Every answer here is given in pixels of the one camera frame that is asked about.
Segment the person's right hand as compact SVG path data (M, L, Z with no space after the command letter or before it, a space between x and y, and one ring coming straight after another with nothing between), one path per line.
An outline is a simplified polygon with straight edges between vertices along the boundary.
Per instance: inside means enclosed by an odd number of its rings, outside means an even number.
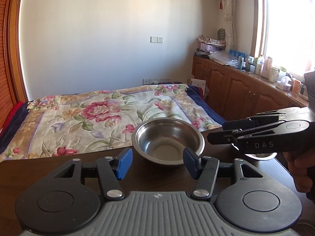
M283 156L288 163L288 170L297 191L301 193L310 192L313 182L308 176L307 169L314 166L314 148L309 149L297 158L293 158L293 152L283 152Z

